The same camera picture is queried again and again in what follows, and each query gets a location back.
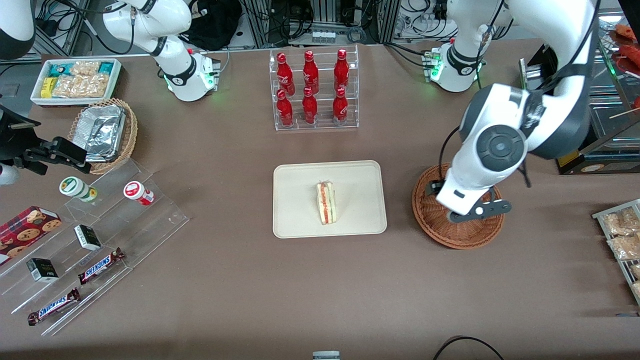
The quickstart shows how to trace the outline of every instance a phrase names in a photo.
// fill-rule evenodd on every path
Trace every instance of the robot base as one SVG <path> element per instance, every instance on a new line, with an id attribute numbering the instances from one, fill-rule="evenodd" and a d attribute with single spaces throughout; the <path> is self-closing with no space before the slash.
<path id="1" fill-rule="evenodd" d="M 427 82 L 434 82 L 444 90 L 450 92 L 463 92 L 471 87 L 476 79 L 474 69 L 469 66 L 468 74 L 460 75 L 447 59 L 447 51 L 451 44 L 444 44 L 441 47 L 434 47 L 430 53 L 422 57 L 422 63 L 433 67 L 432 69 L 424 69 L 424 76 Z"/>
<path id="2" fill-rule="evenodd" d="M 208 92 L 218 90 L 220 62 L 214 63 L 211 58 L 201 54 L 192 54 L 192 57 L 196 61 L 196 71 L 185 85 L 173 85 L 166 77 L 164 78 L 169 90 L 182 101 L 196 101 Z"/>

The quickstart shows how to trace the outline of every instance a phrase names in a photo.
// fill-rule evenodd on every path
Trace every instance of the round wicker basket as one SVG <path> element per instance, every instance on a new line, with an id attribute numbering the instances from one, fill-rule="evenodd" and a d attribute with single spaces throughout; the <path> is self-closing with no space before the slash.
<path id="1" fill-rule="evenodd" d="M 449 164 L 442 164 L 442 172 L 446 172 Z M 413 188 L 411 204 L 415 219 L 422 230 L 435 241 L 454 249 L 475 249 L 493 240 L 502 229 L 504 214 L 488 217 L 484 220 L 471 220 L 455 224 L 447 219 L 449 209 L 436 201 L 436 197 L 425 195 L 424 189 L 430 181 L 439 180 L 438 165 L 427 169 Z M 495 188 L 495 196 L 502 195 Z M 483 201 L 491 200 L 491 195 L 483 195 Z"/>
<path id="2" fill-rule="evenodd" d="M 136 114 L 133 113 L 129 105 L 120 100 L 111 98 L 109 100 L 96 102 L 95 104 L 89 105 L 91 106 L 107 106 L 107 105 L 118 105 L 124 108 L 127 112 L 127 116 L 125 118 L 124 131 L 122 133 L 122 141 L 120 142 L 120 155 L 118 155 L 117 159 L 110 163 L 91 163 L 91 174 L 93 175 L 102 175 L 107 171 L 111 170 L 117 164 L 123 162 L 128 159 L 133 152 L 133 148 L 136 145 L 136 136 L 138 135 L 138 120 L 136 119 Z M 78 124 L 78 120 L 80 119 L 80 113 L 76 116 L 76 120 L 71 125 L 71 130 L 69 131 L 69 135 L 67 139 L 71 141 L 73 139 L 74 134 L 76 133 L 76 126 Z"/>

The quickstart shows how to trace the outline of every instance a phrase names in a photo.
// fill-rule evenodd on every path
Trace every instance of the acrylic step shelf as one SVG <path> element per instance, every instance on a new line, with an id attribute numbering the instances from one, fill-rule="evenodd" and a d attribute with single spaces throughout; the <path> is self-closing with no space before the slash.
<path id="1" fill-rule="evenodd" d="M 614 249 L 611 243 L 611 240 L 617 237 L 618 234 L 612 234 L 611 230 L 609 229 L 609 226 L 607 226 L 606 224 L 605 217 L 611 214 L 618 214 L 620 213 L 620 211 L 630 211 L 630 215 L 635 214 L 636 217 L 634 220 L 636 220 L 637 223 L 640 224 L 640 220 L 638 220 L 640 219 L 639 206 L 640 206 L 640 199 L 633 200 L 625 204 L 616 206 L 614 208 L 607 209 L 599 213 L 595 213 L 591 216 L 594 219 L 598 220 L 598 223 L 600 224 L 602 231 L 607 237 L 607 244 L 610 246 L 611 250 L 614 252 L 614 257 L 616 258 L 616 261 L 618 262 L 620 268 L 622 269 L 622 274 L 625 276 L 625 279 L 627 280 L 627 284 L 630 287 L 634 282 L 640 281 L 640 279 L 638 279 L 631 271 L 631 266 L 640 263 L 640 259 L 629 259 L 629 260 L 618 259 L 618 257 L 615 255 L 616 250 Z M 634 297 L 636 298 L 636 302 L 638 303 L 638 305 L 640 305 L 640 296 L 635 291 L 633 291 L 633 289 L 631 292 L 634 294 Z"/>
<path id="2" fill-rule="evenodd" d="M 339 49 L 345 49 L 347 51 L 347 62 L 349 63 L 349 85 L 346 88 L 345 98 L 349 102 L 347 107 L 347 120 L 342 126 L 336 126 L 333 123 L 333 100 L 335 99 L 335 89 L 333 88 L 333 67 L 337 61 L 337 54 Z M 302 69 L 305 66 L 305 51 L 311 50 L 314 52 L 314 59 L 318 66 L 320 91 L 315 95 L 318 103 L 318 115 L 317 121 L 314 125 L 309 125 L 305 122 L 304 112 L 302 109 L 302 99 L 304 98 L 303 89 L 305 88 L 305 82 L 302 74 Z M 287 63 L 293 71 L 293 83 L 296 87 L 296 92 L 293 96 L 288 97 L 293 107 L 293 126 L 284 127 L 278 116 L 278 110 L 276 108 L 276 92 L 280 88 L 278 83 L 278 62 L 276 61 L 276 55 L 278 53 L 284 53 L 287 56 Z M 291 131 L 291 130 L 315 130 L 315 129 L 349 129 L 358 127 L 360 123 L 358 98 L 359 92 L 359 78 L 358 78 L 358 47 L 351 46 L 328 46 L 328 47 L 306 47 L 306 48 L 285 48 L 271 50 L 269 54 L 269 78 L 271 80 L 271 101 L 273 103 L 273 118 L 277 131 Z"/>
<path id="3" fill-rule="evenodd" d="M 151 205 L 142 206 L 124 197 L 124 185 L 133 180 L 154 193 Z M 0 268 L 1 297 L 12 314 L 25 323 L 33 311 L 78 288 L 79 303 L 64 307 L 34 326 L 33 330 L 42 335 L 57 333 L 189 221 L 153 182 L 151 173 L 133 160 L 110 170 L 91 185 L 98 190 L 96 199 L 68 201 L 56 211 L 63 221 L 57 231 L 23 251 L 6 268 Z M 78 224 L 93 228 L 102 244 L 99 250 L 91 252 L 80 246 L 74 232 Z M 118 247 L 125 258 L 81 285 L 78 274 Z M 51 260 L 59 279 L 50 284 L 35 282 L 26 265 L 30 258 Z"/>

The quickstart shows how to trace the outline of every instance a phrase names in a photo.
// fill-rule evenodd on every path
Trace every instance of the cookie box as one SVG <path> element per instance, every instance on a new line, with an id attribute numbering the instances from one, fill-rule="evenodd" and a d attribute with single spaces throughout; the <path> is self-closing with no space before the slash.
<path id="1" fill-rule="evenodd" d="M 49 231 L 62 224 L 58 214 L 31 206 L 4 225 L 0 225 L 0 265 L 14 258 Z"/>
<path id="2" fill-rule="evenodd" d="M 61 98 L 45 98 L 40 96 L 40 91 L 42 90 L 42 85 L 45 82 L 45 79 L 49 75 L 49 71 L 52 65 L 61 65 L 66 63 L 73 63 L 74 61 L 99 61 L 102 63 L 113 63 L 113 68 L 111 68 L 111 73 L 109 74 L 109 82 L 107 83 L 107 88 L 104 91 L 104 96 L 102 97 L 80 97 L 75 99 L 61 99 Z M 43 108 L 62 108 L 62 107 L 74 107 L 74 106 L 84 106 L 88 104 L 93 104 L 99 101 L 107 101 L 111 98 L 113 94 L 113 90 L 116 87 L 116 83 L 118 81 L 118 76 L 120 75 L 120 68 L 122 65 L 120 62 L 114 58 L 81 58 L 81 59 L 55 59 L 55 60 L 47 60 L 42 64 L 42 69 L 40 70 L 40 75 L 38 75 L 38 80 L 36 80 L 36 85 L 33 87 L 33 91 L 31 92 L 31 101 L 40 105 Z"/>

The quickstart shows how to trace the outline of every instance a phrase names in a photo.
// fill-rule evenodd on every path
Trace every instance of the red bottle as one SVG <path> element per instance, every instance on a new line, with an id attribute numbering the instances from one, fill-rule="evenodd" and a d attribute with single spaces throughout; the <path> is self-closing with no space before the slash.
<path id="1" fill-rule="evenodd" d="M 336 90 L 336 97 L 333 100 L 333 123 L 342 126 L 347 122 L 347 106 L 349 102 L 344 97 L 344 88 Z"/>
<path id="2" fill-rule="evenodd" d="M 333 87 L 336 91 L 340 87 L 347 88 L 349 85 L 349 63 L 347 63 L 347 51 L 338 50 L 338 61 L 333 68 Z"/>
<path id="3" fill-rule="evenodd" d="M 296 86 L 293 85 L 293 71 L 287 63 L 287 57 L 284 53 L 278 53 L 276 55 L 278 60 L 278 82 L 280 88 L 287 92 L 288 96 L 293 96 L 296 93 Z"/>
<path id="4" fill-rule="evenodd" d="M 305 67 L 302 69 L 305 77 L 305 86 L 309 86 L 314 94 L 320 91 L 320 79 L 318 76 L 318 65 L 314 61 L 314 52 L 305 51 Z"/>
<path id="5" fill-rule="evenodd" d="M 305 110 L 305 122 L 309 125 L 316 123 L 318 118 L 318 102 L 313 90 L 309 86 L 305 88 L 305 98 L 302 99 L 302 108 Z"/>
<path id="6" fill-rule="evenodd" d="M 278 92 L 276 94 L 278 96 L 278 102 L 276 102 L 276 108 L 278 108 L 278 116 L 280 117 L 282 126 L 292 127 L 293 126 L 293 108 L 291 107 L 291 103 L 287 99 L 287 94 L 285 94 L 284 90 L 282 89 L 278 89 Z"/>

